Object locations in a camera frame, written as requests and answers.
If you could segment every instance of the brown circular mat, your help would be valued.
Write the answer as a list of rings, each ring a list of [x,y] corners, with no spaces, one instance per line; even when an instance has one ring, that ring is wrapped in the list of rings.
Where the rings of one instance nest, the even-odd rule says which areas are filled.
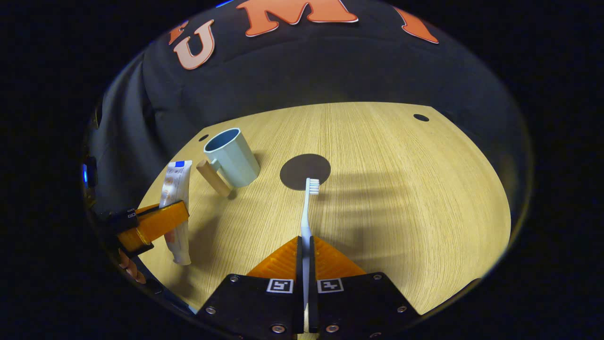
[[[323,184],[329,177],[332,167],[323,156],[315,154],[298,155],[281,168],[281,181],[293,190],[305,190],[306,178],[315,178]]]

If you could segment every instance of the wooden table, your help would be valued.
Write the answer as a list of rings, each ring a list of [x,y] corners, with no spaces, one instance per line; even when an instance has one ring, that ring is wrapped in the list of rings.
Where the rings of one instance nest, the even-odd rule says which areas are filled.
[[[366,272],[385,272],[420,314],[483,276],[507,246],[510,211],[493,167],[431,107],[349,102],[258,113],[204,128],[173,161],[193,160],[194,167],[205,158],[205,143],[233,127],[247,139],[260,176],[229,200],[191,169],[192,264],[174,264],[162,239],[140,256],[196,309],[226,274],[246,274],[300,234],[304,192],[279,178],[283,164],[300,154],[319,154],[332,167],[310,199],[313,234]],[[141,207],[159,202],[164,176],[165,168]]]

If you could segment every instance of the screw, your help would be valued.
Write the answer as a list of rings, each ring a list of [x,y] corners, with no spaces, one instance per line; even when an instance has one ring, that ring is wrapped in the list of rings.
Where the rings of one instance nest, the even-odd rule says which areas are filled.
[[[275,333],[283,333],[285,332],[285,326],[283,325],[274,325],[272,326],[272,331]]]
[[[337,332],[339,330],[339,326],[338,325],[329,325],[329,326],[327,326],[327,328],[325,328],[325,330],[328,333],[334,333],[334,332]]]

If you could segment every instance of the wooden stick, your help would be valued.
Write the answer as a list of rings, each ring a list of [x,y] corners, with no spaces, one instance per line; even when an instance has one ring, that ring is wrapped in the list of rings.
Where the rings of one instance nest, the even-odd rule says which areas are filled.
[[[203,160],[197,164],[197,170],[204,176],[205,180],[216,190],[220,196],[227,197],[231,193],[229,188],[224,181],[218,176],[218,173],[212,168],[207,160]]]

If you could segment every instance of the orange printed part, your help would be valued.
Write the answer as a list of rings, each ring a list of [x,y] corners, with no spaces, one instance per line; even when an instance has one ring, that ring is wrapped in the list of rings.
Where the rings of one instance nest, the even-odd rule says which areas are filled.
[[[180,201],[139,216],[137,229],[145,238],[143,241],[151,243],[187,221],[188,218],[187,207],[184,201]]]
[[[394,7],[394,9],[398,12],[398,14],[400,14],[400,17],[405,22],[403,26],[401,26],[401,28],[405,32],[409,33],[412,36],[421,38],[425,41],[429,41],[433,44],[438,44],[439,40],[436,39],[436,37],[433,36],[430,31],[428,31],[426,25],[424,25],[418,17],[411,15],[396,7]]]
[[[186,70],[194,70],[200,67],[203,63],[208,61],[212,53],[214,52],[214,36],[212,35],[212,28],[210,27],[214,23],[214,20],[210,20],[205,24],[199,26],[194,34],[199,36],[199,40],[202,44],[201,52],[197,55],[191,53],[188,42],[191,37],[186,37],[174,46],[174,53],[178,57],[178,61],[182,67]]]
[[[188,24],[188,20],[183,22],[182,24],[175,27],[172,31],[170,31],[170,42],[168,45],[171,45],[176,38],[180,37],[182,34],[182,29],[185,28]]]
[[[346,255],[318,237],[315,240],[315,273],[317,280],[366,274]],[[295,280],[298,237],[294,237],[267,256],[247,275],[258,278]]]

